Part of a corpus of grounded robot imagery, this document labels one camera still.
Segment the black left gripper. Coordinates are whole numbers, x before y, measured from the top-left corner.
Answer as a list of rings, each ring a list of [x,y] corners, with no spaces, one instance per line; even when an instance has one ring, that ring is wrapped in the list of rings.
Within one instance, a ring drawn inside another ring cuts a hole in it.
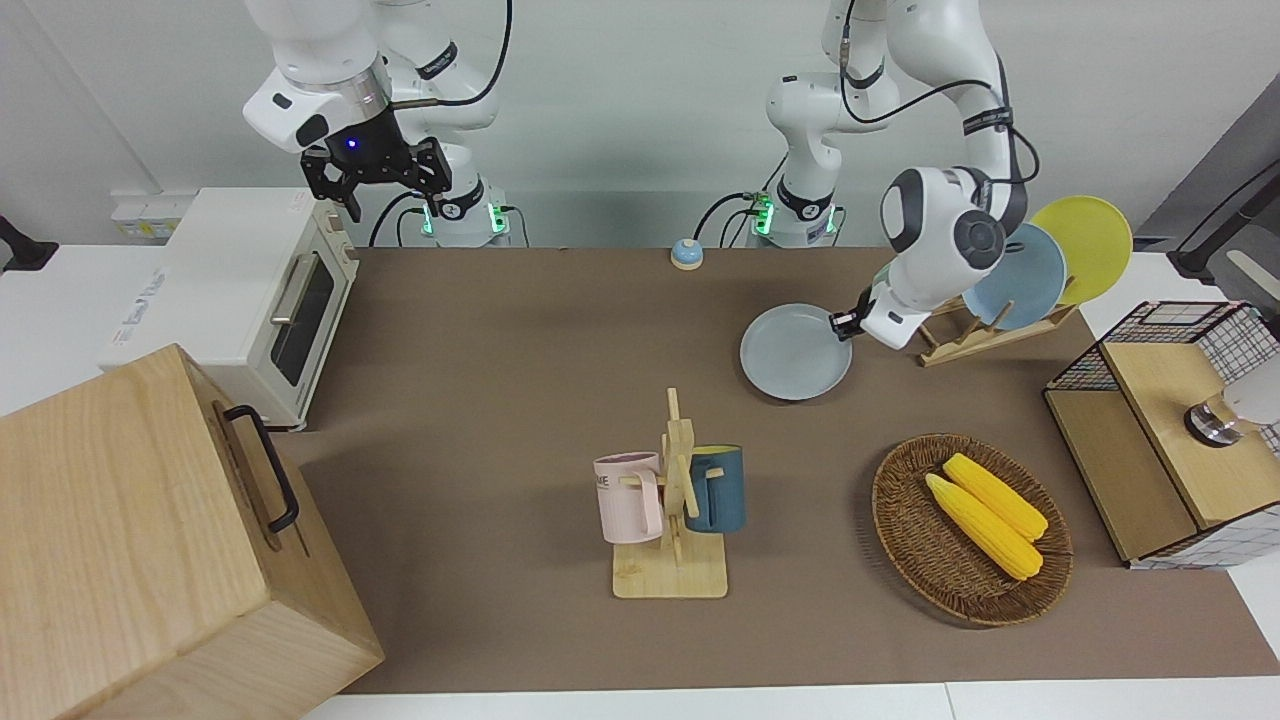
[[[829,328],[835,333],[837,341],[847,342],[856,336],[865,334],[867,331],[864,329],[863,323],[869,316],[874,305],[874,287],[868,286],[859,295],[858,304],[854,309],[845,313],[829,314]]]

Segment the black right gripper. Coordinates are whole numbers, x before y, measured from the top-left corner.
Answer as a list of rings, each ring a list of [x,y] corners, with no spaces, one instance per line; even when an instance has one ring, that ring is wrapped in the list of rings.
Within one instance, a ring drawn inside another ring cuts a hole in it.
[[[397,131],[351,131],[326,138],[300,156],[303,177],[317,199],[342,202],[353,223],[364,218],[356,196],[362,184],[399,184],[424,197],[425,213],[443,218],[445,192],[454,186],[438,137],[408,143]]]

